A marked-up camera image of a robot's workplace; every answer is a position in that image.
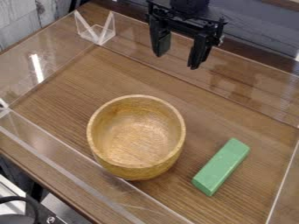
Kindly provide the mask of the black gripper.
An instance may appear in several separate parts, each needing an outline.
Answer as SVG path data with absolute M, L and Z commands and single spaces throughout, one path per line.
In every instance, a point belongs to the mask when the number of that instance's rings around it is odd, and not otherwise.
M 211 45 L 223 43 L 227 19 L 209 7 L 211 0 L 145 1 L 154 56 L 161 57 L 166 53 L 170 48 L 170 31 L 178 32 L 195 37 L 186 66 L 191 70 L 197 69 L 208 58 Z

